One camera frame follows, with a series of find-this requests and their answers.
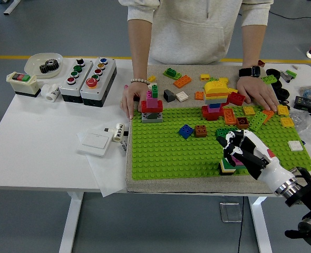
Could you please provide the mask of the person's left hand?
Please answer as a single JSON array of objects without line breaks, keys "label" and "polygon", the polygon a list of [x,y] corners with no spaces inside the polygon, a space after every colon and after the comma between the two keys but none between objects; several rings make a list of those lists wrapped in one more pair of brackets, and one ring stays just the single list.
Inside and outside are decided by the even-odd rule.
[{"label": "person's left hand", "polygon": [[262,79],[251,76],[240,77],[236,88],[241,95],[245,96],[246,103],[251,104],[255,102],[265,110],[277,111],[279,102],[275,92]]}]

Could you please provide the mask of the person's right hand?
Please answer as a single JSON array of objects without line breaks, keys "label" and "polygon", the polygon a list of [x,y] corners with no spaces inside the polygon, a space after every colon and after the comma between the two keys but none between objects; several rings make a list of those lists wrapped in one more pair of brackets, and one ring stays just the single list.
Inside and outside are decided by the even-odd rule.
[{"label": "person's right hand", "polygon": [[120,109],[129,120],[132,120],[134,116],[134,99],[138,98],[139,102],[146,100],[148,90],[148,85],[142,82],[133,82],[123,90]]}]

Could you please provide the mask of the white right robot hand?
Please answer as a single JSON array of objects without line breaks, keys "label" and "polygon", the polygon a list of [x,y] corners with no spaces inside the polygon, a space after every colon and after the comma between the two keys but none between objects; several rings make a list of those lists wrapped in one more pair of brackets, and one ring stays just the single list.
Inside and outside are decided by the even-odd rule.
[{"label": "white right robot hand", "polygon": [[280,165],[275,154],[253,132],[233,130],[225,137],[218,136],[217,141],[228,163],[234,166],[236,158],[254,179],[264,182],[275,194],[280,194],[282,185],[296,182],[295,176]]}]

